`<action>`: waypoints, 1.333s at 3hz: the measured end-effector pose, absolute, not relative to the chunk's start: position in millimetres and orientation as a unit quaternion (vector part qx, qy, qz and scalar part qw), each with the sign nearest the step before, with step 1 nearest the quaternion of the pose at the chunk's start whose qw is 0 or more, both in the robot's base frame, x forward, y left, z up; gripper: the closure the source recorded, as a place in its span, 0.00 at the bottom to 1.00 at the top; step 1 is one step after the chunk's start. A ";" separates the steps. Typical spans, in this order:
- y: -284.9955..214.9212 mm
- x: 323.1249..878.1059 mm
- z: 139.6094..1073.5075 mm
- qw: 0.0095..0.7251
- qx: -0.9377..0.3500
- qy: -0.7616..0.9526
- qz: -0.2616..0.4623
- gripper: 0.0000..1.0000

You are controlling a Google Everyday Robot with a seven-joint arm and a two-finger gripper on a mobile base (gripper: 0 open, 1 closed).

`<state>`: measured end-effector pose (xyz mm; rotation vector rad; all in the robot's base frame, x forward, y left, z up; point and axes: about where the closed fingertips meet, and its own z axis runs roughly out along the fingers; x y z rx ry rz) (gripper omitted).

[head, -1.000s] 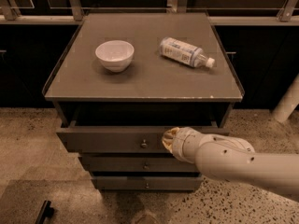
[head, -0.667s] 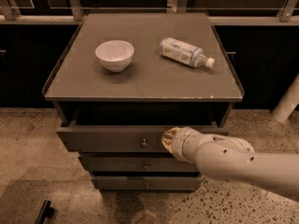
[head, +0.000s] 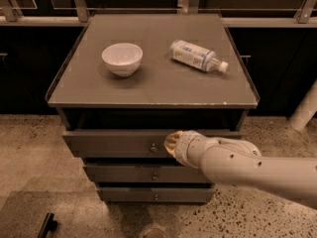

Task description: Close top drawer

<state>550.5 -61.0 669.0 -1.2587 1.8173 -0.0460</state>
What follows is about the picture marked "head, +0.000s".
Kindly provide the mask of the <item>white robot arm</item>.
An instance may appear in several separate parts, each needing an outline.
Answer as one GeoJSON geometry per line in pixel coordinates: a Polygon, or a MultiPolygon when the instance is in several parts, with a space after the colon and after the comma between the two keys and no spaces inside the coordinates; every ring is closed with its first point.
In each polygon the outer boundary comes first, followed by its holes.
{"type": "Polygon", "coordinates": [[[166,150],[182,165],[201,171],[214,183],[249,186],[317,207],[317,160],[270,158],[244,140],[206,137],[178,131],[164,140],[166,150]]]}

